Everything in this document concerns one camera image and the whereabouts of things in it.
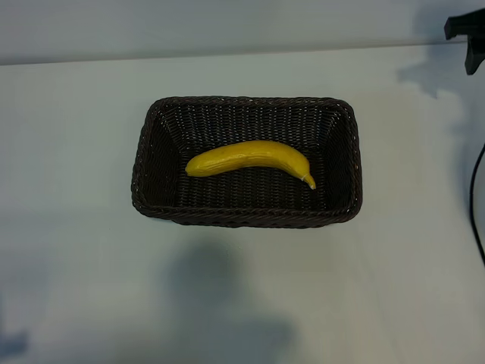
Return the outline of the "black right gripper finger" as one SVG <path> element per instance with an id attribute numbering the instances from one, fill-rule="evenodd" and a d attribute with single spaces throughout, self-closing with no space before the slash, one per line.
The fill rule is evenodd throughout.
<path id="1" fill-rule="evenodd" d="M 476 73 L 485 59 L 485 39 L 479 36 L 468 36 L 465 71 L 467 75 Z"/>
<path id="2" fill-rule="evenodd" d="M 446 40 L 457 36 L 484 38 L 485 9 L 472 11 L 467 14 L 448 17 L 444 26 Z"/>

